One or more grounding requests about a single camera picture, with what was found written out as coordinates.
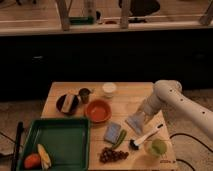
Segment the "bunch of grapes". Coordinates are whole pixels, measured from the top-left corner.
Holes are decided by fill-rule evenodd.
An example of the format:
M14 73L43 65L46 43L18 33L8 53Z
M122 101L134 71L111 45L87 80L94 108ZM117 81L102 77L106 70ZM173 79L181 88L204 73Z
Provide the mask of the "bunch of grapes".
M112 150L111 148L105 147L100 155L100 161L102 163L116 162L121 159L126 159L128 155L129 155L128 152L115 151Z

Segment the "table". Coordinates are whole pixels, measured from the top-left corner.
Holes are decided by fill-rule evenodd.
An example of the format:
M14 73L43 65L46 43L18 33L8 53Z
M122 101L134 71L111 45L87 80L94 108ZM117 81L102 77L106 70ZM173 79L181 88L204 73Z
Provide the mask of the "table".
M160 131L150 137L146 143L154 138L160 138L167 144L167 152L159 158L155 158L147 154L144 148L139 151L129 149L129 140L138 138L137 134L125 122L128 115L133 114L141 102L152 92L153 83L150 82L115 82L117 91L113 98L107 99L102 92L102 82L53 82L50 88L43 112L42 118L66 118L67 115L62 114L56 108L57 99L70 92L78 94L81 88L94 89L94 93L90 94L90 100L103 99L111 106L112 117L109 121L116 122L127 130L127 136L124 142L119 146L118 150L129 152L126 160L103 164L99 162L99 155L104 147L110 147L110 144L103 141L103 136L107 128L108 122L103 124L92 124L90 134L90 155L89 170L177 170L177 162L169 138L168 130L160 111L155 117L144 126L144 132L148 132L156 124L163 123L164 126ZM79 104L74 117L83 116L84 104Z

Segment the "dark background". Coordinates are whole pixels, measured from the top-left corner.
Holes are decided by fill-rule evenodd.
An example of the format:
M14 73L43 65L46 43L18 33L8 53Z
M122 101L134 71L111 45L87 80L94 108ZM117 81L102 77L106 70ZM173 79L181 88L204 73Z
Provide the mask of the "dark background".
M0 100L45 98L53 81L176 79L213 87L213 29L0 37Z

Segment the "plastic tray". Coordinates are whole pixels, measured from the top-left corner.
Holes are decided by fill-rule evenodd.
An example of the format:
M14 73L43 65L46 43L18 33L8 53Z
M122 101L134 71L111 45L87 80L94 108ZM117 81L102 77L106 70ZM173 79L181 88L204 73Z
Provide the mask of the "plastic tray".
M50 155L52 167L48 170L87 170L89 130L90 122L87 118L35 120L31 125L17 170L25 170L24 159L27 155L37 152L38 143L42 144Z

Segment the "tomato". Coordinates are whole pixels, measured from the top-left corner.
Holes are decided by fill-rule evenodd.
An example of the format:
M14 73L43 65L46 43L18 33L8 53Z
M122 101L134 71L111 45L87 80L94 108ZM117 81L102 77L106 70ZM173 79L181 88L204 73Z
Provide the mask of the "tomato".
M41 166L41 157L38 153L28 155L24 160L25 169L34 169Z

